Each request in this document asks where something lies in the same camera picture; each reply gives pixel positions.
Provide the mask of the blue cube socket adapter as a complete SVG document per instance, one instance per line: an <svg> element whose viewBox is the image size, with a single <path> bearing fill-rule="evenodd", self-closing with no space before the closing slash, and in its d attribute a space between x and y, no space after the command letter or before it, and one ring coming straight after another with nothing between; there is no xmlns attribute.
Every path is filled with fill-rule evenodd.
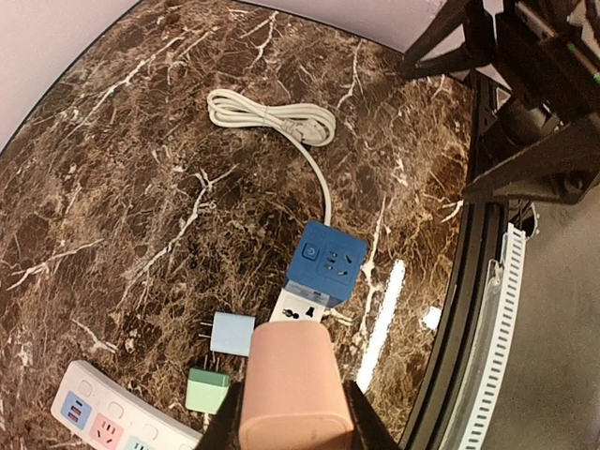
<svg viewBox="0 0 600 450"><path fill-rule="evenodd" d="M366 241L316 220L307 223L283 288L325 308L350 300L368 251Z"/></svg>

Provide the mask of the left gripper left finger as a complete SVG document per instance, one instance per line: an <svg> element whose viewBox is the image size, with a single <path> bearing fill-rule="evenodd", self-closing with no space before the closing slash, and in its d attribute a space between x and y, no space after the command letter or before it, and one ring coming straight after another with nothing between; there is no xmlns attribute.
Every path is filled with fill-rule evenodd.
<svg viewBox="0 0 600 450"><path fill-rule="evenodd" d="M239 426L245 383L234 382L195 450L240 450Z"/></svg>

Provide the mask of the pink plug adapter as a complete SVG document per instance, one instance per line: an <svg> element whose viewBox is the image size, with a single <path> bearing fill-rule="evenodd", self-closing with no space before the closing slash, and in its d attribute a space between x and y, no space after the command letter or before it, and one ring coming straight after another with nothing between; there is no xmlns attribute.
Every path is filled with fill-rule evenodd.
<svg viewBox="0 0 600 450"><path fill-rule="evenodd" d="M319 322L268 322L251 338L238 429L243 449L349 449L354 425Z"/></svg>

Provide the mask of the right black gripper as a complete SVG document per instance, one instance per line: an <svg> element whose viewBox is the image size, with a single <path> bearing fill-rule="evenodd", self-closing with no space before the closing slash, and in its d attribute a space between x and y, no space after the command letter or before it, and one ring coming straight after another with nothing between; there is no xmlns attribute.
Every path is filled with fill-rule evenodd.
<svg viewBox="0 0 600 450"><path fill-rule="evenodd" d="M404 53L406 80L493 60L512 91L500 130L510 141L539 141L476 176L466 202L576 204L599 186L599 56L583 26L568 21L575 10L571 1L504 1L494 32L482 1L447 1Z"/></svg>

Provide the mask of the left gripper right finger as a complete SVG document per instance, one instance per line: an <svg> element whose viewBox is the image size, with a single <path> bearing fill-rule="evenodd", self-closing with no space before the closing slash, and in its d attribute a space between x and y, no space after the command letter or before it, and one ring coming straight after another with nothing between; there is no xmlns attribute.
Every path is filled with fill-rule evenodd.
<svg viewBox="0 0 600 450"><path fill-rule="evenodd" d="M344 383L344 392L352 417L353 450L396 450L398 443L388 432L380 416L354 381Z"/></svg>

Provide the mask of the light blue plug adapter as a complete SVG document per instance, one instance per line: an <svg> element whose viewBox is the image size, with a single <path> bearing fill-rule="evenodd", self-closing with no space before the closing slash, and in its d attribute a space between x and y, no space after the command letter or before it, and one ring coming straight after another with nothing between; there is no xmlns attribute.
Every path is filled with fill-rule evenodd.
<svg viewBox="0 0 600 450"><path fill-rule="evenodd" d="M253 316L217 311L213 321L201 322L201 326L210 329L209 350L234 356L248 357L251 337L255 329Z"/></svg>

